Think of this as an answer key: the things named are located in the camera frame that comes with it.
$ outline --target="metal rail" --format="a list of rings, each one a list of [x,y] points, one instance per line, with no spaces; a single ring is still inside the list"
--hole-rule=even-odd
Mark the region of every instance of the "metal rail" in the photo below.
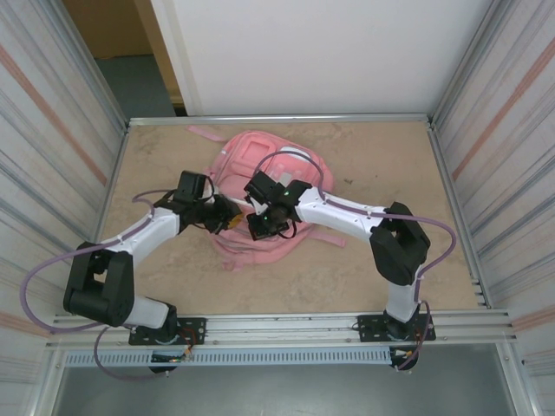
[[[358,315],[345,314],[280,314],[280,315],[205,315],[206,337],[202,348],[295,348],[394,346],[398,341],[361,344],[352,329]],[[516,341],[509,316],[502,309],[447,310],[433,313],[438,344],[474,344]],[[86,323],[77,316],[59,316],[55,325],[63,328]],[[91,349],[98,329],[73,334],[53,335],[48,350]],[[127,344],[128,330],[110,329],[102,338],[101,348],[147,349]],[[160,346],[158,349],[175,349]]]
[[[184,126],[190,124],[249,123],[352,123],[368,121],[428,121],[424,113],[393,114],[283,114],[283,115],[214,115],[198,117],[132,118],[129,126]]]

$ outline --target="orange stripe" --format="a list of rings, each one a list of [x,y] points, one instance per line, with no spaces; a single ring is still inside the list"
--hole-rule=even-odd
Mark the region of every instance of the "orange stripe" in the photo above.
[[[33,322],[29,322],[18,316],[6,314],[5,312],[0,312],[0,327],[13,329],[17,332],[23,332],[25,334],[42,336],[44,338],[48,338],[50,336],[48,331],[37,327]]]
[[[532,328],[550,322],[555,322],[555,305],[515,319],[513,321],[513,328],[517,332],[529,331]]]
[[[470,160],[474,155],[480,150],[480,148],[486,143],[486,140],[492,135],[493,131],[497,128],[500,122],[505,118],[507,113],[513,108],[514,104],[519,100],[519,98],[526,92],[526,90],[532,85],[532,83],[538,78],[538,75],[542,73],[544,68],[550,62],[550,60],[555,56],[555,38],[547,45],[547,48],[541,53],[536,62],[528,70],[524,78],[519,83],[519,85],[514,90],[513,94],[509,97],[505,105],[499,110],[493,120],[487,125],[486,130],[480,135],[473,146],[468,151],[465,158],[457,166],[453,172],[453,179],[457,180],[460,173],[467,167]]]
[[[108,180],[102,173],[100,168],[94,161],[87,155],[85,150],[79,145],[75,137],[71,134],[68,128],[63,124],[62,120],[52,107],[44,100],[44,97],[36,90],[31,84],[29,78],[25,76],[23,71],[17,66],[16,62],[12,59],[6,49],[0,45],[0,62],[8,70],[11,76],[17,81],[21,88],[27,93],[30,99],[35,102],[36,106],[42,111],[44,116],[50,121],[52,126],[62,135],[62,137],[69,143],[77,155],[81,158],[83,163],[91,170],[91,172],[105,185]]]

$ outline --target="white side panel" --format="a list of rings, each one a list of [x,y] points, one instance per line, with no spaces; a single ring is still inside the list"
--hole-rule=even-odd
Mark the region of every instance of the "white side panel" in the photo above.
[[[153,0],[190,115],[429,112],[490,0]]]

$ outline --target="robotic arm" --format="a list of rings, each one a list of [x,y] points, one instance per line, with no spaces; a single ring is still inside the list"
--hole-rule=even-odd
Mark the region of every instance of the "robotic arm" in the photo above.
[[[247,216],[253,239],[282,235],[296,222],[321,224],[370,244],[375,266],[388,280],[385,314],[393,338],[406,338],[407,322],[417,313],[416,276],[426,261],[430,241],[415,221],[389,220],[373,214],[412,215],[407,206],[390,208],[361,205],[338,198],[303,181],[287,186],[259,171],[245,188],[255,213]]]
[[[206,185],[210,183],[206,196]],[[405,205],[391,207],[360,205],[320,192],[303,181],[287,186],[258,172],[245,187],[246,202],[255,212],[247,216],[254,240],[282,235],[296,223],[321,224],[369,243],[375,265],[388,280],[389,297],[385,309],[390,338],[407,338],[409,324],[418,315],[415,300],[416,275],[426,261],[430,242],[414,221],[386,219],[373,214],[411,215]],[[205,175],[183,172],[178,188],[154,204],[150,222],[139,232],[109,248],[75,257],[63,299],[70,313],[85,316],[113,327],[140,327],[156,340],[169,341],[176,335],[176,308],[134,293],[134,268],[159,245],[179,235],[191,224],[202,224],[218,234],[232,228],[242,218],[235,202],[215,192]],[[130,227],[122,235],[137,228]],[[83,243],[79,248],[91,247]],[[104,282],[95,275],[105,275]]]
[[[206,196],[206,185],[210,183]],[[171,340],[177,330],[173,305],[134,293],[134,269],[153,250],[178,236],[191,224],[202,224],[211,233],[232,228],[242,218],[238,205],[215,192],[212,181],[198,173],[184,171],[176,190],[154,204],[153,213],[120,235],[103,243],[120,240],[106,249],[75,257],[69,272],[63,307],[113,327],[140,326],[160,341]],[[130,231],[147,226],[123,239]],[[85,242],[79,249],[94,246]],[[105,275],[104,282],[95,276]]]

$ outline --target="corrugated metal panel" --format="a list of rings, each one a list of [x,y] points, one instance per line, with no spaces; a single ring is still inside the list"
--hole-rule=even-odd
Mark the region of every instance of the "corrugated metal panel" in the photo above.
[[[24,316],[19,283],[93,238],[125,132],[59,8],[45,0],[0,8],[0,414],[26,412],[48,335]],[[59,263],[31,284],[39,315],[59,310],[68,271]]]
[[[555,3],[513,2],[435,116],[485,271],[544,409],[555,394]]]

